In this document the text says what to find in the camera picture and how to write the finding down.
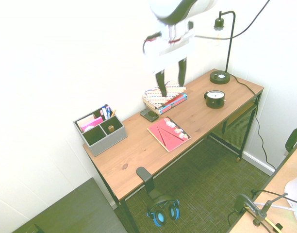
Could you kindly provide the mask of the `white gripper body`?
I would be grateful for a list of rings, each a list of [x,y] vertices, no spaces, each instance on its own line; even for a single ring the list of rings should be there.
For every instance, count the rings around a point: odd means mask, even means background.
[[[143,45],[144,69],[156,74],[187,58],[194,50],[194,23],[183,20],[175,25],[157,22],[157,32]]]

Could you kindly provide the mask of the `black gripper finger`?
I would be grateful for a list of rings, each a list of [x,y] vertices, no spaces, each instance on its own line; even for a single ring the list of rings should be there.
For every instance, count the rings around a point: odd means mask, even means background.
[[[179,65],[179,74],[178,74],[178,81],[179,83],[185,82],[185,75],[187,69],[187,58],[183,58],[178,62]]]
[[[166,91],[166,87],[165,87],[165,71],[162,70],[162,71],[156,73],[155,77],[156,77],[156,81],[157,81],[157,84],[161,91],[162,96],[167,96],[167,91]]]

